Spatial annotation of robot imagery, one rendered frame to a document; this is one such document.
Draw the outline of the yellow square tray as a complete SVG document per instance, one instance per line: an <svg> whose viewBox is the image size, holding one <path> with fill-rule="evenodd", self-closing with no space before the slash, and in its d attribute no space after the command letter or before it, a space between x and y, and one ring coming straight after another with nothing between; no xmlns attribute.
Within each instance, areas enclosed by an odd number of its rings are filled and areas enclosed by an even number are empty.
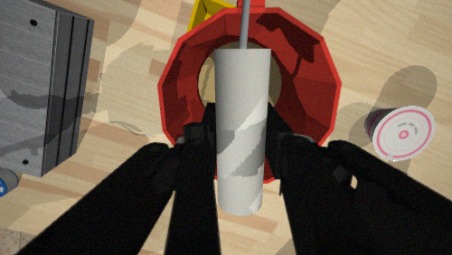
<svg viewBox="0 0 452 255"><path fill-rule="evenodd" d="M187 32L201 24L223 7L237 7L222 0L195 0Z"/></svg>

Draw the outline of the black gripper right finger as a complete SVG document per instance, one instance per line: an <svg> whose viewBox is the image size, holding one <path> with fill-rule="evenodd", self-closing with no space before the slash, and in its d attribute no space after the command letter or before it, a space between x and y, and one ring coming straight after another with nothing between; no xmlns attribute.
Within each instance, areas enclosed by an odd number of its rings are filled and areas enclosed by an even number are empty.
<svg viewBox="0 0 452 255"><path fill-rule="evenodd" d="M452 255L451 200L353 143L294 134L269 102L265 155L296 255Z"/></svg>

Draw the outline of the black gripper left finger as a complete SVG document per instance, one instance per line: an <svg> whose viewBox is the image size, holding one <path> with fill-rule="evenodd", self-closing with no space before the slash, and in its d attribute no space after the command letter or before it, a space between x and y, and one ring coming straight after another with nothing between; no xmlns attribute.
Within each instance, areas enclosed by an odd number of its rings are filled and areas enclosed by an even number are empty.
<svg viewBox="0 0 452 255"><path fill-rule="evenodd" d="M174 147L142 146L15 255L138 255L174 191L164 255L221 255L215 102L183 130Z"/></svg>

